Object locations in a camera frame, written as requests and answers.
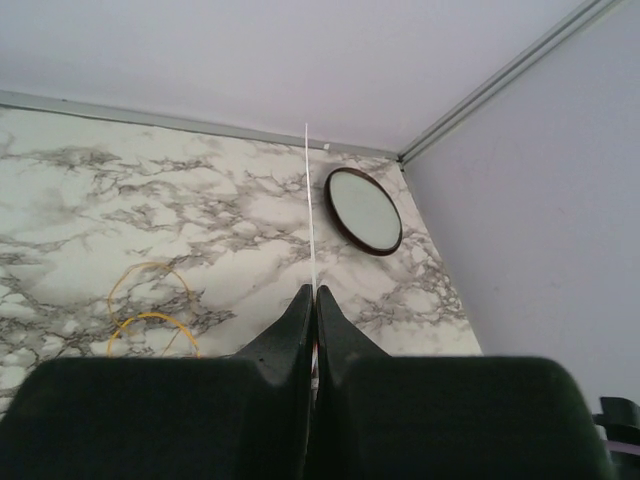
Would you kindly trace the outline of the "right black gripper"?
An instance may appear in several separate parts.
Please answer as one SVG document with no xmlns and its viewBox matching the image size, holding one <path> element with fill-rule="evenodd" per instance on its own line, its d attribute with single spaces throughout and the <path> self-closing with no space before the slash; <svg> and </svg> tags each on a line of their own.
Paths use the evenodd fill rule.
<svg viewBox="0 0 640 480">
<path fill-rule="evenodd" d="M 616 453 L 639 454 L 639 406 L 622 397 L 601 397 L 601 412 L 593 415 L 605 430 L 607 448 Z"/>
</svg>

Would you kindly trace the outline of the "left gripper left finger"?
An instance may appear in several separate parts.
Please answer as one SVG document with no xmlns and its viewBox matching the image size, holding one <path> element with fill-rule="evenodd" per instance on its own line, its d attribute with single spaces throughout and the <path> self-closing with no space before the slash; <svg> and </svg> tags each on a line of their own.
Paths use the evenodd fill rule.
<svg viewBox="0 0 640 480">
<path fill-rule="evenodd" d="M 228 357 L 59 358 L 1 422 L 5 479 L 298 479 L 313 293 Z"/>
</svg>

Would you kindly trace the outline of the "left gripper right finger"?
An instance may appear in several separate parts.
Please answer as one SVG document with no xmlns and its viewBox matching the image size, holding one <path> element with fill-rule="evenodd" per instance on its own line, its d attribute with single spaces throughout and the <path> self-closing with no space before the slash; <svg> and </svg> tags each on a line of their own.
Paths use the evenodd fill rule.
<svg viewBox="0 0 640 480">
<path fill-rule="evenodd" d="M 611 479 L 572 376 L 538 357 L 385 353 L 316 297 L 310 479 Z"/>
</svg>

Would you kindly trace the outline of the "white zip tie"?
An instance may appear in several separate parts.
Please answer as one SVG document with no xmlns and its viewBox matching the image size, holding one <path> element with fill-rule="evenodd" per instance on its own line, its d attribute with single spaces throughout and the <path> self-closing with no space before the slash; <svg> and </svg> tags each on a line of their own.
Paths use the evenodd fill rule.
<svg viewBox="0 0 640 480">
<path fill-rule="evenodd" d="M 316 248 L 315 248 L 315 232 L 313 220 L 313 199 L 311 188 L 311 172 L 309 158 L 309 126 L 305 122 L 304 125 L 304 165 L 305 165 L 305 181 L 306 181 L 306 199 L 308 211 L 308 229 L 309 229 L 309 251 L 310 251 L 310 274 L 312 286 L 312 300 L 315 302 L 317 293 L 317 269 L 316 269 Z M 318 346 L 317 340 L 313 341 L 312 361 L 311 361 L 312 386 L 317 386 L 318 380 Z"/>
</svg>

